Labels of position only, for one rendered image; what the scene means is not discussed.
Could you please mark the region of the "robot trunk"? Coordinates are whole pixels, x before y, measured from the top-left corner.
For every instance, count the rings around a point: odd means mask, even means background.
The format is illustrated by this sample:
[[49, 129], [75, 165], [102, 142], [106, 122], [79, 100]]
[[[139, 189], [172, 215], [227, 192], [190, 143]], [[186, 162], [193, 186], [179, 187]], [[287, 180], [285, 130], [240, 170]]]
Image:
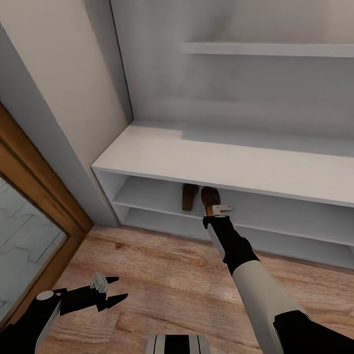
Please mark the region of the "robot trunk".
[[144, 354], [210, 354], [205, 335], [150, 335]]

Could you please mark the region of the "sandal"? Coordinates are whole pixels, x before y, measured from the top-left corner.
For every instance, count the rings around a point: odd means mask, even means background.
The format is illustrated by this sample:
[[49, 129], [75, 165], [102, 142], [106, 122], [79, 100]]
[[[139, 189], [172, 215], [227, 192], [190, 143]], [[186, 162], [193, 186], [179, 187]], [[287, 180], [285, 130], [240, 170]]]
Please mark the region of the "sandal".
[[197, 184], [185, 183], [182, 189], [182, 210], [190, 212], [192, 209], [193, 199], [195, 195], [199, 192], [200, 186]]
[[201, 191], [202, 203], [205, 206], [207, 216], [213, 216], [213, 205], [220, 205], [220, 195], [218, 189], [211, 186], [204, 186]]

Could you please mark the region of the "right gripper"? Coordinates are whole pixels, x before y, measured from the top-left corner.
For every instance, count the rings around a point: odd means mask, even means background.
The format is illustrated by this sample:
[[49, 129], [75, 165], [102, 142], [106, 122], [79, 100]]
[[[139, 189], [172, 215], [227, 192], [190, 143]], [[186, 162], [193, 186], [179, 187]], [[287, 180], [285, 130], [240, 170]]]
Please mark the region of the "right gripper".
[[[203, 224], [205, 225], [205, 229], [207, 229], [208, 223], [211, 223], [213, 219], [214, 219], [214, 216], [205, 216], [203, 218]], [[214, 219], [214, 220], [217, 220], [217, 219]]]

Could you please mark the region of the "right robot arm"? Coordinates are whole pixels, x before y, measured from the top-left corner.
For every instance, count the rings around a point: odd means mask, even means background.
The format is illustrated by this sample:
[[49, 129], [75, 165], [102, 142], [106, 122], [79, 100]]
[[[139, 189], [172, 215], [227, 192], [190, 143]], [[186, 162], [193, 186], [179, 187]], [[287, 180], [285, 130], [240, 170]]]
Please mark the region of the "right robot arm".
[[233, 229], [234, 207], [213, 205], [207, 229], [242, 298], [263, 354], [354, 354], [354, 339], [315, 323], [252, 252], [250, 242]]

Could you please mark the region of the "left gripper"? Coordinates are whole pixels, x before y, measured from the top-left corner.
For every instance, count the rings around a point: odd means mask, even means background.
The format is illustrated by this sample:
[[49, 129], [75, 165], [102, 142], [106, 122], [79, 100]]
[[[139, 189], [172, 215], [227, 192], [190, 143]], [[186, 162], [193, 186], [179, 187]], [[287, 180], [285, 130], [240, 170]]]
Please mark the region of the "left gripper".
[[[118, 277], [106, 277], [108, 284], [118, 281]], [[80, 309], [84, 309], [93, 305], [97, 306], [98, 312], [109, 309], [119, 302], [123, 301], [127, 298], [128, 294], [123, 295], [115, 295], [108, 297], [106, 300], [106, 294], [100, 293], [95, 288], [89, 288], [89, 286], [78, 288], [79, 290], [79, 300], [78, 300], [78, 311]]]

